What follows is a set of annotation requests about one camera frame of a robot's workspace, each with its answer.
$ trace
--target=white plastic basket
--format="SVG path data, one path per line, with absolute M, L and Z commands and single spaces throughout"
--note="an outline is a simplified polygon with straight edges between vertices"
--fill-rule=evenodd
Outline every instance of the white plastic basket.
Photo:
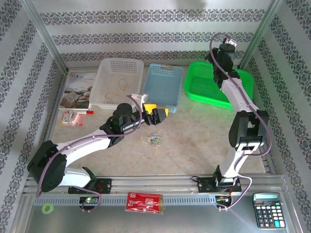
M 129 94 L 140 91 L 144 63 L 130 58 L 105 58 L 101 61 L 89 102 L 103 109 L 115 110 L 120 103 L 129 103 Z

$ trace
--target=green tape roll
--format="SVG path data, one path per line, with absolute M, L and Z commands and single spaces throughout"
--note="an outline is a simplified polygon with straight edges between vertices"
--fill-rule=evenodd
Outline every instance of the green tape roll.
M 42 206 L 42 213 L 44 213 L 45 215 L 48 215 L 52 213 L 53 209 L 54 209 L 54 206 L 51 203 L 46 203 L 44 206 Z

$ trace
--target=wall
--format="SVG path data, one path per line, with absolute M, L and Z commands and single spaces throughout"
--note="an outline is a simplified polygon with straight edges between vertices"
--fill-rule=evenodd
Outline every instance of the wall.
M 216 32 L 237 39 L 238 64 L 270 2 L 36 0 L 34 5 L 67 66 L 95 67 L 105 57 L 189 65 L 206 57 Z
M 8 232 L 62 78 L 18 0 L 0 0 L 0 232 Z
M 254 99 L 270 115 L 271 157 L 304 232 L 311 232 L 310 17 L 310 0 L 284 1 L 249 62 Z

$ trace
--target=calculator display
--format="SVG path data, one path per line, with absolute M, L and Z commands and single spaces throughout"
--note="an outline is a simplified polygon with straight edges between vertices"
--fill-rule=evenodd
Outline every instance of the calculator display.
M 255 194 L 256 200 L 264 200 L 264 199 L 277 199 L 277 194 Z

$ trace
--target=marble table surface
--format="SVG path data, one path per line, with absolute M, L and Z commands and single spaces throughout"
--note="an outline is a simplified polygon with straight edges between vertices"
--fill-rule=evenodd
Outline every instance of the marble table surface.
M 144 68 L 143 87 L 149 67 Z M 184 77 L 188 67 L 184 67 Z M 112 116 L 113 110 L 93 105 L 94 115 L 87 115 L 83 128 L 61 127 L 59 111 L 52 135 L 53 143 L 67 142 L 87 135 Z M 181 90 L 176 113 L 171 113 L 157 126 L 142 125 L 119 144 L 89 154 L 70 167 L 88 167 L 95 175 L 162 175 L 162 174 L 212 174 L 229 150 L 228 132 L 234 119 L 232 110 L 192 101 Z M 142 137 L 159 132 L 164 135 L 157 150 L 144 144 Z M 249 157 L 241 173 L 265 172 L 261 158 Z

